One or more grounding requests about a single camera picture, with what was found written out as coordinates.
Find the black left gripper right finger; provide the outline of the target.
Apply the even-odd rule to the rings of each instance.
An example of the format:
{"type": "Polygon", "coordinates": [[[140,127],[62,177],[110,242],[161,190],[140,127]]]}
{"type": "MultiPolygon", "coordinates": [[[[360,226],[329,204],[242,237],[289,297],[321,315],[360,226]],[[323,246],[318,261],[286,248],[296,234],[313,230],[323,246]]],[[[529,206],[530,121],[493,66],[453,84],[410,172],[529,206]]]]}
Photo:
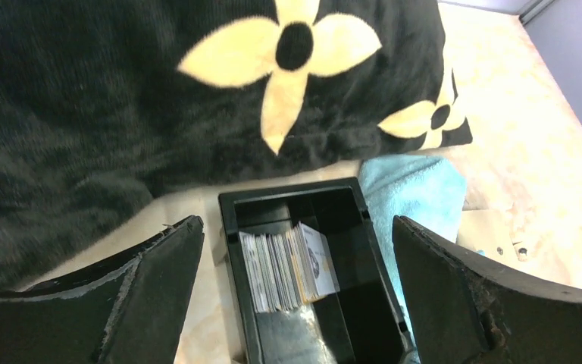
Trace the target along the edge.
{"type": "Polygon", "coordinates": [[[582,289],[451,243],[405,216],[393,249],[423,363],[582,363],[582,289]]]}

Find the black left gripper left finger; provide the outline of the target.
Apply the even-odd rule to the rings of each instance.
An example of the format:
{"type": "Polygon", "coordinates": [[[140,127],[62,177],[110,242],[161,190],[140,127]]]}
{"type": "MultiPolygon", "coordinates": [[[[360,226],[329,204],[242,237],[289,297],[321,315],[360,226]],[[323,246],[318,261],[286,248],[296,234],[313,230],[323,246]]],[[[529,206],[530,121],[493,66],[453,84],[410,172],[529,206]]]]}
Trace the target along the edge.
{"type": "Polygon", "coordinates": [[[0,292],[0,363],[172,363],[203,227],[191,215],[99,262],[0,292]]]}

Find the light blue towel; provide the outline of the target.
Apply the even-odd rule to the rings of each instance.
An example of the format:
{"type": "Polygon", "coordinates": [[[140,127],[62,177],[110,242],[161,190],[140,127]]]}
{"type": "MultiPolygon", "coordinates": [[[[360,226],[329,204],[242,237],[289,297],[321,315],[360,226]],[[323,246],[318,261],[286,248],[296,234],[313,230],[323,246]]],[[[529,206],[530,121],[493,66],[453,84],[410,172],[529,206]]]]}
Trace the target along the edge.
{"type": "Polygon", "coordinates": [[[467,184],[441,157],[367,160],[358,181],[412,347],[403,363],[463,363],[485,347],[456,247],[467,184]]]}

